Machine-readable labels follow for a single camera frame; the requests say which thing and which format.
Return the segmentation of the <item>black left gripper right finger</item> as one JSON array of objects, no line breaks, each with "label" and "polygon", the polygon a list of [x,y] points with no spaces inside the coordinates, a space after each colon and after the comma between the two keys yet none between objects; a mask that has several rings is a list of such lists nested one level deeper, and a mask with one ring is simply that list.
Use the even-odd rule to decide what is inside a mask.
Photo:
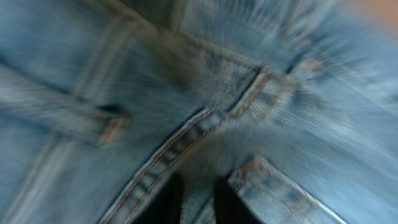
[{"label": "black left gripper right finger", "polygon": [[219,178],[214,184],[214,211],[217,224],[261,224],[226,178]]}]

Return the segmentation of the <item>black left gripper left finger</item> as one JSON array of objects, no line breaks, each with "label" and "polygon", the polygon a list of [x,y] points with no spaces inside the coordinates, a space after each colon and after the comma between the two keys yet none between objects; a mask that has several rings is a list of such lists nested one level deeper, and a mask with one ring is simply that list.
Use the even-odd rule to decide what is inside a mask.
[{"label": "black left gripper left finger", "polygon": [[174,174],[158,196],[132,224],[179,224],[183,193],[182,177]]}]

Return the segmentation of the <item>light blue denim jeans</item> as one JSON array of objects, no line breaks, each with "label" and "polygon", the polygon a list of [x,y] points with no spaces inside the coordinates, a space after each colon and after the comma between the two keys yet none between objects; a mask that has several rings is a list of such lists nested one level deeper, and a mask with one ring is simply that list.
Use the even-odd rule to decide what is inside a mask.
[{"label": "light blue denim jeans", "polygon": [[1,0],[1,222],[397,222],[397,35],[353,1]]}]

